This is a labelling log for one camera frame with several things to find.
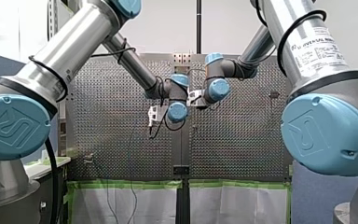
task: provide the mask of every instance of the black cable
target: black cable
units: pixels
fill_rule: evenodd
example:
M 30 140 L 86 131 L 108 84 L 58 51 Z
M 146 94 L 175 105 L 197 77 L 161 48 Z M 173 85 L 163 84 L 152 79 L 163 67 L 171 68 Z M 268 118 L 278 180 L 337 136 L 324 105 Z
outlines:
M 142 103 L 142 109 L 141 109 L 141 113 L 144 112 L 144 109 L 145 109 L 145 102 Z M 132 185 L 132 171 L 133 171 L 133 167 L 132 167 L 132 149 L 131 149 L 131 144 L 132 144 L 132 138 L 135 134 L 135 129 L 136 127 L 138 126 L 138 119 L 136 119 L 136 122 L 135 122 L 135 125 L 133 126 L 132 128 L 132 132 L 131 132 L 131 136 L 130 136 L 130 140 L 129 140 L 129 143 L 127 145 L 127 150 L 129 152 L 129 157 L 128 157 L 128 164 L 130 165 L 130 184 L 131 184 L 131 192 L 133 194 L 133 197 L 135 199 L 135 205 L 133 207 L 133 210 L 132 210 L 132 214 L 127 222 L 127 224 L 130 224 L 131 220 L 133 219 L 133 217 L 135 216 L 135 212 L 136 212 L 136 209 L 138 208 L 138 196 L 136 196 L 136 193 L 135 191 L 133 190 L 133 185 Z
M 93 54 L 93 55 L 91 55 L 90 57 L 91 57 L 91 58 L 96 58 L 96 57 L 114 56 L 114 55 L 117 55 L 117 54 L 123 54 L 125 51 L 128 51 L 128 50 L 136 51 L 136 48 L 120 49 L 120 50 L 115 51 L 115 52 L 112 52 L 112 53 Z
M 50 165 L 51 165 L 51 176 L 53 181 L 53 202 L 51 204 L 51 218 L 50 218 L 50 224 L 56 224 L 58 221 L 58 214 L 57 214 L 57 208 L 58 205 L 58 188 L 59 188 L 59 180 L 58 180 L 58 167 L 57 162 L 55 160 L 54 155 L 54 149 L 51 145 L 50 139 L 46 139 L 46 150 L 48 152 L 48 158 L 50 159 Z
M 192 71 L 200 71 L 200 72 L 206 72 L 205 69 L 199 69 L 199 68 L 192 68 L 192 69 L 189 69 L 186 73 L 186 75 L 190 75 L 190 73 Z
M 39 62 L 38 60 L 36 60 L 34 58 L 34 55 L 29 56 L 28 59 L 31 62 L 35 63 L 36 65 L 48 70 L 53 76 L 55 76 L 59 80 L 59 82 L 61 83 L 61 85 L 63 87 L 63 95 L 57 100 L 57 102 L 65 99 L 65 97 L 68 95 L 68 86 L 66 85 L 65 81 L 63 80 L 63 78 L 56 71 L 54 71 L 52 68 L 50 68 L 47 65 L 45 65 L 44 63 Z
M 95 162 L 95 160 L 92 161 L 92 164 L 94 164 L 94 166 L 97 168 L 97 175 L 98 175 L 100 178 L 105 179 L 105 181 L 106 181 L 106 201 L 107 201 L 107 205 L 108 205 L 108 207 L 109 207 L 109 210 L 112 212 L 112 215 L 113 215 L 113 217 L 115 218 L 116 223 L 118 224 L 117 215 L 116 215 L 116 213 L 115 213 L 115 211 L 114 211 L 114 209 L 113 209 L 113 207 L 112 207 L 112 204 L 110 204 L 110 200 L 109 200 L 109 179 L 108 179 L 107 177 L 103 177 L 103 176 L 101 175 L 101 173 L 100 173 L 99 171 L 102 171 L 103 169 L 102 169 L 102 167 L 101 167 L 99 164 L 97 164 L 97 163 Z
M 282 64 L 282 53 L 283 53 L 283 48 L 284 45 L 286 44 L 287 38 L 289 38 L 289 35 L 298 27 L 298 25 L 300 25 L 301 23 L 303 23 L 304 21 L 306 21 L 309 17 L 311 16 L 315 16 L 315 15 L 322 15 L 322 20 L 325 21 L 327 18 L 327 13 L 323 10 L 313 10 L 301 17 L 299 17 L 297 20 L 295 20 L 293 22 L 293 24 L 289 27 L 289 29 L 286 30 L 286 32 L 284 32 L 281 41 L 279 43 L 278 46 L 278 52 L 277 52 L 277 56 L 278 56 L 278 66 L 281 69 L 282 73 L 287 77 L 286 75 L 286 71 L 284 70 L 283 64 Z
M 162 80 L 162 77 L 156 77 L 156 79 L 159 80 L 158 84 L 158 96 L 159 96 L 159 106 L 162 107 L 164 105 L 164 80 Z
M 260 4 L 258 2 L 258 0 L 255 0 L 255 11 L 257 13 L 257 17 L 258 19 L 261 21 L 261 23 L 263 23 L 263 25 L 267 26 L 266 21 L 263 19 L 263 17 L 261 16 L 261 12 L 260 12 L 261 8 L 260 8 Z

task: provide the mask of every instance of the wire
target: wire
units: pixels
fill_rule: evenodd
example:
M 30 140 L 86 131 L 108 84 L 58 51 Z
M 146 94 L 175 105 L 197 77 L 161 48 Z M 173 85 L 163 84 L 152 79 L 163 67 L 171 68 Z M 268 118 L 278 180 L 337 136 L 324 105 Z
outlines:
M 289 27 L 289 29 L 286 30 L 286 32 L 284 32 L 281 41 L 279 43 L 278 46 L 278 66 L 281 69 L 282 73 L 287 77 L 286 75 L 286 71 L 284 70 L 283 64 L 282 64 L 282 53 L 283 53 L 283 48 L 284 45 L 286 44 L 287 39 L 289 38 L 289 35 L 298 27 L 298 25 L 300 25 L 301 23 L 303 23 L 304 21 L 306 21 L 309 17 L 314 16 L 314 15 L 322 15 L 322 20 L 325 21 L 327 18 L 327 13 L 323 10 L 313 10 L 301 17 L 299 17 L 298 19 L 296 19 L 293 24 Z
M 45 65 L 44 63 L 39 62 L 38 60 L 36 60 L 34 58 L 34 55 L 29 56 L 28 59 L 31 62 L 35 63 L 36 65 L 48 70 L 53 76 L 55 76 L 59 80 L 59 82 L 61 83 L 61 85 L 63 87 L 63 95 L 57 100 L 57 102 L 65 99 L 65 97 L 68 95 L 68 86 L 66 85 L 65 81 L 63 80 L 63 78 L 56 71 L 54 71 L 52 68 L 50 68 L 47 65 Z
M 144 108 L 145 108 L 145 102 L 142 103 L 141 113 L 144 112 Z M 135 199 L 135 205 L 134 205 L 134 207 L 133 207 L 132 214 L 131 214 L 131 216 L 130 216 L 128 222 L 127 222 L 127 224 L 130 224 L 131 220 L 132 220 L 133 217 L 135 216 L 136 209 L 137 209 L 137 207 L 138 207 L 138 196 L 136 196 L 136 193 L 135 193 L 135 191 L 133 190 L 133 185 L 132 185 L 132 170 L 133 170 L 132 168 L 133 168 L 133 167 L 132 167 L 132 153 L 131 153 L 131 151 L 132 151 L 132 149 L 131 149 L 132 138 L 133 138 L 133 136 L 134 136 L 134 134 L 135 134 L 135 129 L 136 129 L 136 127 L 138 126 L 138 121 L 139 121 L 139 120 L 137 119 L 136 122 L 135 122 L 135 125 L 134 125 L 133 128 L 132 128 L 130 141 L 129 141 L 128 146 L 127 146 L 127 150 L 128 150 L 128 152 L 129 152 L 128 163 L 129 163 L 129 165 L 130 165 L 131 192 L 132 192 L 133 197 L 134 197 L 134 199 Z
M 171 132 L 176 132 L 176 131 L 181 130 L 183 128 L 183 126 L 185 126 L 185 124 L 186 124 L 186 119 L 184 119 L 179 128 L 173 129 L 170 126 L 168 126 L 168 123 L 167 123 L 167 120 L 165 119 L 165 116 L 164 116 L 163 119 L 164 119 L 165 127 L 167 127 L 167 129 L 170 130 Z
M 113 207 L 112 207 L 112 204 L 110 204 L 110 200 L 109 200 L 109 198 L 110 198 L 110 197 L 109 197 L 109 180 L 108 180 L 107 177 L 103 177 L 103 176 L 101 175 L 101 173 L 100 173 L 99 171 L 102 171 L 103 169 L 102 169 L 102 167 L 101 167 L 99 164 L 97 164 L 97 163 L 95 162 L 95 160 L 92 161 L 92 164 L 94 164 L 94 166 L 97 168 L 97 174 L 98 174 L 98 176 L 101 177 L 102 179 L 105 179 L 105 181 L 106 181 L 106 201 L 107 201 L 107 205 L 109 206 L 109 210 L 112 212 L 113 216 L 115 217 L 115 221 L 116 221 L 116 223 L 118 224 L 117 215 L 116 215 L 116 213 L 115 213 L 115 211 L 114 211 L 114 209 L 113 209 Z
M 258 0 L 255 0 L 255 11 L 256 11 L 256 13 L 257 13 L 257 17 L 258 17 L 258 19 L 261 21 L 261 23 L 263 23 L 263 25 L 265 25 L 266 27 L 268 27 L 266 21 L 265 21 L 265 20 L 263 19 L 263 17 L 261 16 L 260 9 L 261 9 L 261 8 L 260 8 L 260 4 L 259 4 Z
M 45 145 L 46 145 L 46 150 L 48 152 L 48 158 L 50 159 L 51 176 L 52 176 L 52 182 L 53 182 L 53 198 L 52 198 L 53 202 L 51 205 L 50 224 L 56 224 L 58 221 L 57 208 L 59 207 L 59 205 L 58 205 L 58 188 L 59 188 L 58 167 L 57 167 L 57 162 L 55 160 L 54 149 L 53 149 L 53 146 L 51 145 L 49 138 L 46 139 Z
M 91 58 L 97 58 L 97 57 L 114 56 L 114 55 L 117 55 L 117 54 L 120 54 L 120 53 L 124 53 L 124 52 L 126 52 L 126 51 L 128 51 L 128 50 L 136 51 L 136 48 L 120 49 L 120 50 L 115 51 L 115 52 L 112 52 L 112 53 L 93 54 L 93 55 L 91 55 L 90 57 L 91 57 Z

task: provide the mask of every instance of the perforated metal panel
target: perforated metal panel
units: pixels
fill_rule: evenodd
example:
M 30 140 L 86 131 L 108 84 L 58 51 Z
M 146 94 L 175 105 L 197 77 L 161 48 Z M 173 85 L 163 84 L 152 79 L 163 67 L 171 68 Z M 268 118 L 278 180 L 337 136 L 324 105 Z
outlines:
M 192 62 L 193 68 L 204 66 L 203 57 Z M 253 79 L 231 79 L 230 95 L 215 110 L 191 110 L 191 178 L 288 180 L 291 159 L 280 131 L 286 80 L 275 57 L 258 71 Z M 192 73 L 193 88 L 199 89 L 204 79 L 204 73 Z M 280 96 L 271 98 L 276 92 Z
M 156 76 L 172 73 L 168 55 L 149 56 L 144 62 Z M 77 156 L 69 168 L 70 179 L 172 178 L 171 133 L 161 128 L 158 138 L 148 139 L 147 111 L 157 102 L 145 99 L 142 88 L 116 60 L 90 60 L 71 90 L 67 141 Z M 90 153 L 94 163 L 84 163 Z
M 202 69 L 204 57 L 192 55 L 191 68 Z M 173 71 L 172 55 L 146 54 L 143 61 L 156 76 Z M 190 89 L 201 88 L 204 79 L 202 72 L 191 73 Z M 189 148 L 183 150 L 186 144 L 172 145 L 178 143 L 172 137 L 181 134 L 164 127 L 157 139 L 147 138 L 147 110 L 158 102 L 146 101 L 124 68 L 109 58 L 89 61 L 72 83 L 67 102 L 67 142 L 77 152 L 69 178 L 172 179 L 173 161 L 190 151 L 190 178 L 287 181 L 291 158 L 280 132 L 286 81 L 276 58 L 261 64 L 256 78 L 229 82 L 232 92 L 220 107 L 191 108 L 190 125 L 182 130 L 190 135 Z M 271 99 L 272 92 L 280 96 Z M 95 164 L 83 162 L 90 153 Z

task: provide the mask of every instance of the green tape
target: green tape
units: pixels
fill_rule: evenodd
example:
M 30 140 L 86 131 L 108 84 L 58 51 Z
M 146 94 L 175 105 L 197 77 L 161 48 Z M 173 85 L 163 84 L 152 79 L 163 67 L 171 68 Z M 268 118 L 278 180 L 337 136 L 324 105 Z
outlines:
M 284 183 L 242 181 L 242 180 L 190 180 L 192 189 L 237 187 L 247 189 L 288 189 Z
M 62 203 L 64 203 L 64 204 L 68 203 L 68 195 L 67 194 L 63 195 Z
M 74 197 L 75 197 L 75 189 L 69 188 L 69 186 L 68 186 L 68 192 L 66 193 L 66 198 L 68 199 L 68 223 L 69 224 L 72 224 Z
M 71 189 L 179 189 L 181 181 L 128 181 L 128 180 L 92 180 L 67 183 Z

